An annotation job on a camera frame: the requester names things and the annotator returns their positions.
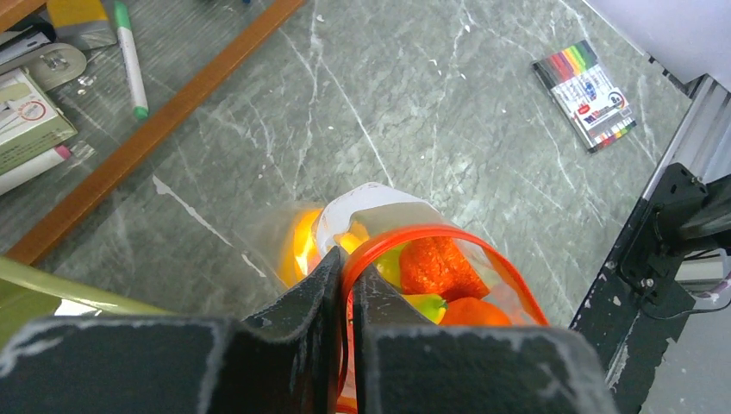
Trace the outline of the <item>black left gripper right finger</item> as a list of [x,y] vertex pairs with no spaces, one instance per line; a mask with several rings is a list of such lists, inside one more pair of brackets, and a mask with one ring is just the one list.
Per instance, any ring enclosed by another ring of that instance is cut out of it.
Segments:
[[368,267],[353,287],[362,413],[614,413],[593,347],[568,329],[429,322]]

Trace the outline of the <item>orange bell pepper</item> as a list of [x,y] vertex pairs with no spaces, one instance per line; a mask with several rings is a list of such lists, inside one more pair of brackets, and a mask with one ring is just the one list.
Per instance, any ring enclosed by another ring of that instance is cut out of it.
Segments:
[[299,211],[285,233],[277,276],[291,288],[305,279],[332,248],[352,254],[376,234],[363,211],[329,205]]

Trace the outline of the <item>orange tangerine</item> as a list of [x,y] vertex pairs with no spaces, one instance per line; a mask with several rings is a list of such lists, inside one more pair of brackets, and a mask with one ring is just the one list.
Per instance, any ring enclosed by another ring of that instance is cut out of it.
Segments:
[[494,304],[477,298],[460,298],[448,304],[440,325],[510,326],[512,322]]

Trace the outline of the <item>watermelon slice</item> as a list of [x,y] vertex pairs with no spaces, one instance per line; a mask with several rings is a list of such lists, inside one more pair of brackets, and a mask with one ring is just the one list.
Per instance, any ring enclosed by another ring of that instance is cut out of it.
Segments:
[[411,241],[399,256],[401,290],[406,294],[438,294],[447,302],[482,299],[490,288],[450,237]]

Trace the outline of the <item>clear zip top bag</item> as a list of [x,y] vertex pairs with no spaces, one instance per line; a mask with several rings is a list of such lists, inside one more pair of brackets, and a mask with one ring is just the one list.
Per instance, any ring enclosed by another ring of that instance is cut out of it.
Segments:
[[518,270],[487,241],[447,220],[424,199],[387,185],[360,185],[329,204],[270,208],[251,225],[266,274],[291,288],[341,249],[345,313],[373,267],[413,311],[438,325],[544,325]]

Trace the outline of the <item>yellow banana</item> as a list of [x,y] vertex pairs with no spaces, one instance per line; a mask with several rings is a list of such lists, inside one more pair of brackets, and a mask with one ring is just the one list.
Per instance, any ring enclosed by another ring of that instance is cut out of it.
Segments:
[[448,309],[447,301],[438,294],[404,294],[402,298],[435,324],[440,324]]

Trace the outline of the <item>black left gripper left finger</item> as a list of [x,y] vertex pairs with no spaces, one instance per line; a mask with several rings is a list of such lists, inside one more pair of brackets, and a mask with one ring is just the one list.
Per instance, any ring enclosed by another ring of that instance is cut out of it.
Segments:
[[242,321],[44,317],[1,353],[4,413],[331,413],[339,251]]

